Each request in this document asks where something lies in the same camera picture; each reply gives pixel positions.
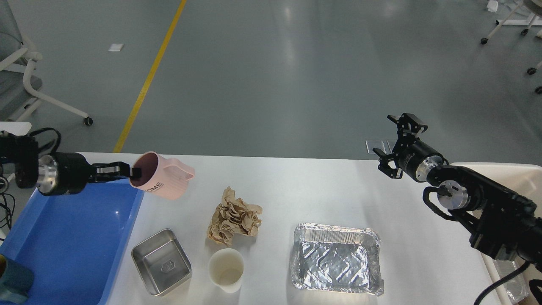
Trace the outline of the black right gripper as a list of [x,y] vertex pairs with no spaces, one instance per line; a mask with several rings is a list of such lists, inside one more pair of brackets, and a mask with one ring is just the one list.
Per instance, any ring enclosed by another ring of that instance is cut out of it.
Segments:
[[[426,132],[428,125],[409,113],[388,115],[387,119],[396,125],[398,139],[391,154],[385,154],[377,147],[372,149],[378,156],[378,169],[390,178],[402,178],[405,172],[416,182],[426,182],[436,166],[445,164],[442,154],[419,140],[419,135]],[[391,168],[391,161],[397,167]]]

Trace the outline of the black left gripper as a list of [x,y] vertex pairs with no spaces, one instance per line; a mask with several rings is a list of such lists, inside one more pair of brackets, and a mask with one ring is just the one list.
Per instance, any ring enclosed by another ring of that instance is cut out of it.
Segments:
[[141,168],[124,162],[90,165],[82,154],[56,152],[38,159],[36,187],[44,196],[78,194],[91,181],[141,178]]

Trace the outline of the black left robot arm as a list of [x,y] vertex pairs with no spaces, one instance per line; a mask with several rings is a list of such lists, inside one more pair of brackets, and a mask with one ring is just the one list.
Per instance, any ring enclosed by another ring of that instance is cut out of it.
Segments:
[[90,164],[82,154],[60,152],[61,134],[43,128],[25,135],[1,131],[1,227],[12,228],[13,187],[37,189],[44,196],[78,194],[89,183],[142,176],[140,168],[124,162]]

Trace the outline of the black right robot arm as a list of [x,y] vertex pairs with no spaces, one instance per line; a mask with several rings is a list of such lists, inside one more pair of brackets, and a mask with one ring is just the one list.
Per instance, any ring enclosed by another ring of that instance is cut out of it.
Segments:
[[455,166],[419,135],[428,126],[414,114],[389,115],[397,127],[397,141],[391,152],[374,148],[378,169],[390,178],[408,175],[415,182],[428,183],[422,201],[441,218],[460,223],[470,233],[473,249],[488,257],[524,263],[483,290],[479,305],[498,286],[521,275],[533,265],[541,270],[542,221],[536,204],[527,197],[465,166]]

